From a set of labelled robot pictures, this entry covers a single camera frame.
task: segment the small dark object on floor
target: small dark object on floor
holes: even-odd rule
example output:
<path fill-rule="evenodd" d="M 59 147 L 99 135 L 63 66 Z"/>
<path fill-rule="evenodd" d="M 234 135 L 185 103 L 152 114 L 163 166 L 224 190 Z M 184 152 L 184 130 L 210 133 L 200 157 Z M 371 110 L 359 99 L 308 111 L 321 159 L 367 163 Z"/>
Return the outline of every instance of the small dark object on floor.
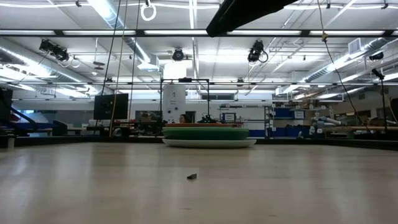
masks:
<path fill-rule="evenodd" d="M 197 174 L 191 174 L 187 177 L 188 180 L 195 180 L 198 177 Z"/>

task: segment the white cylindrical machine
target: white cylindrical machine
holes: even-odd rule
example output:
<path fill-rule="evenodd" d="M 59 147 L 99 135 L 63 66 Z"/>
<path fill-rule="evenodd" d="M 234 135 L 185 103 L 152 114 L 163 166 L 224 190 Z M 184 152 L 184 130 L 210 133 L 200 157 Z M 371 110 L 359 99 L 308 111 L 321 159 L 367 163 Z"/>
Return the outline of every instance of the white cylindrical machine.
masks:
<path fill-rule="evenodd" d="M 163 120 L 178 123 L 181 114 L 185 114 L 185 85 L 169 84 L 163 91 Z"/>

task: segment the round white base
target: round white base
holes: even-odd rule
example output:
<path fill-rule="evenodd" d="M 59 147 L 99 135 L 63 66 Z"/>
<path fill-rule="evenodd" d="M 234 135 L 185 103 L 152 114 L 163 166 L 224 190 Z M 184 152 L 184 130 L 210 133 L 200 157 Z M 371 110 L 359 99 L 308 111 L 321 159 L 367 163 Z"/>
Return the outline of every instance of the round white base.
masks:
<path fill-rule="evenodd" d="M 212 149 L 237 149 L 249 147 L 256 143 L 255 139 L 248 140 L 174 140 L 163 139 L 168 146 L 173 147 L 190 147 L 190 148 L 212 148 Z"/>

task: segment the black monitor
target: black monitor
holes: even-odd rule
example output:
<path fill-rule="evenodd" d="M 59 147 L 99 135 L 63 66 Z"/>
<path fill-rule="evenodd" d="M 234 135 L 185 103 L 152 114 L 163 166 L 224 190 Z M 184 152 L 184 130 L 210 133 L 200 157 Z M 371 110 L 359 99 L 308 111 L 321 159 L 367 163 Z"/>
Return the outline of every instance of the black monitor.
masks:
<path fill-rule="evenodd" d="M 96 96 L 94 101 L 94 119 L 112 119 L 113 103 L 115 95 Z M 127 119 L 129 109 L 129 95 L 117 94 L 116 107 L 113 119 Z"/>
<path fill-rule="evenodd" d="M 206 28 L 210 37 L 230 32 L 297 0 L 225 0 Z"/>
<path fill-rule="evenodd" d="M 12 90 L 2 90 L 2 94 L 0 97 L 4 97 L 0 99 L 0 120 L 8 121 L 10 119 L 10 106 L 12 104 Z"/>

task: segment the wooden floor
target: wooden floor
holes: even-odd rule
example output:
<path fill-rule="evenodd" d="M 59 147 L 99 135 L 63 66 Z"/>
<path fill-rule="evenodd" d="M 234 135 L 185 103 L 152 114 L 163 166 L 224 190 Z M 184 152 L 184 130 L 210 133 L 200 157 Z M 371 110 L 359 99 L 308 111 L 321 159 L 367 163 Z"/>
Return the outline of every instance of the wooden floor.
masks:
<path fill-rule="evenodd" d="M 0 153 L 0 224 L 397 221 L 398 152 L 84 143 Z"/>

